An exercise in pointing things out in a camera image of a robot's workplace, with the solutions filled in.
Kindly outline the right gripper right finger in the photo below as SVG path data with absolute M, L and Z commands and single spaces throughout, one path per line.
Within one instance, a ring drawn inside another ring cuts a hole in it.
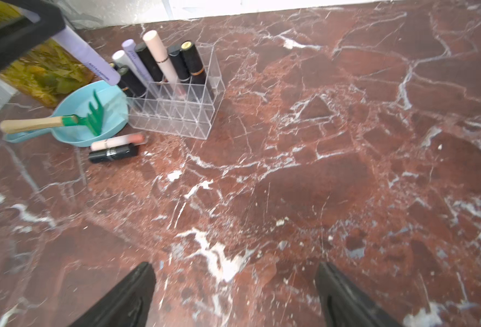
M 319 264 L 315 287 L 327 326 L 401 327 L 332 263 Z

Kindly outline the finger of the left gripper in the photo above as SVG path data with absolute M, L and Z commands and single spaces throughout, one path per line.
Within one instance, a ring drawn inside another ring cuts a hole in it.
M 9 1 L 30 13 L 0 23 L 0 72 L 13 61 L 66 28 L 61 10 L 45 1 Z

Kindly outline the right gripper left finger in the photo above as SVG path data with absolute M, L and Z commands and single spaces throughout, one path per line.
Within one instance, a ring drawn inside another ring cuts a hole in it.
M 72 326 L 145 326 L 156 275 L 148 262 L 140 263 Z

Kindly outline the small lavender lip tube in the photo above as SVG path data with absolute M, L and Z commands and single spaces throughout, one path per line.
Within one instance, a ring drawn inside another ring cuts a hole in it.
M 53 39 L 107 84 L 115 86 L 119 83 L 121 77 L 117 71 L 70 27 L 54 35 Z

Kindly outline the white lip balm tube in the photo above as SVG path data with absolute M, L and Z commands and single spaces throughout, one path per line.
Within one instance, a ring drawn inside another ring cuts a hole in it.
M 153 80 L 142 61 L 130 51 L 118 50 L 112 55 L 112 60 L 119 68 L 127 66 L 145 87 Z

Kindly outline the lavender lip balm tube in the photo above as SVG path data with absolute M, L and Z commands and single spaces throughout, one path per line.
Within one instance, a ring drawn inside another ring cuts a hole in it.
M 153 82 L 153 78 L 150 75 L 148 69 L 146 68 L 145 64 L 142 62 L 141 58 L 137 55 L 135 51 L 136 43 L 133 39 L 125 40 L 121 47 L 129 58 L 130 62 L 136 69 L 137 74 L 140 76 L 142 82 L 148 87 L 150 83 Z

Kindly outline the black lipstick silver band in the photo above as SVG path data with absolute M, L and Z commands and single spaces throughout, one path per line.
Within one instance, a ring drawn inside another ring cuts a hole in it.
M 127 65 L 118 68 L 117 73 L 121 77 L 118 86 L 129 98 L 144 98 L 147 95 L 147 88 Z

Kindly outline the black lipstick horizontal top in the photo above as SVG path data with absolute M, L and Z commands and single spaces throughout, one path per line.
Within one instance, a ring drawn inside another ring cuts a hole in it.
M 88 159 L 93 164 L 113 162 L 116 160 L 132 158 L 138 155 L 139 146 L 135 144 L 125 144 L 119 147 L 92 151 Z

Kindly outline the pink lip gloss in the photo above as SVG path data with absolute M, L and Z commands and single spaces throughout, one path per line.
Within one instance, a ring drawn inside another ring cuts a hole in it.
M 116 136 L 106 140 L 100 140 L 92 143 L 90 149 L 92 151 L 101 151 L 105 149 L 111 149 L 115 147 L 120 147 L 126 144 L 145 144 L 146 137 L 142 133 L 127 134 L 123 136 Z
M 168 84 L 171 86 L 174 92 L 174 97 L 176 99 L 183 99 L 186 92 L 179 82 L 175 68 L 169 59 L 168 50 L 164 46 L 158 32 L 156 30 L 150 30 L 143 35 L 142 39 L 163 72 Z

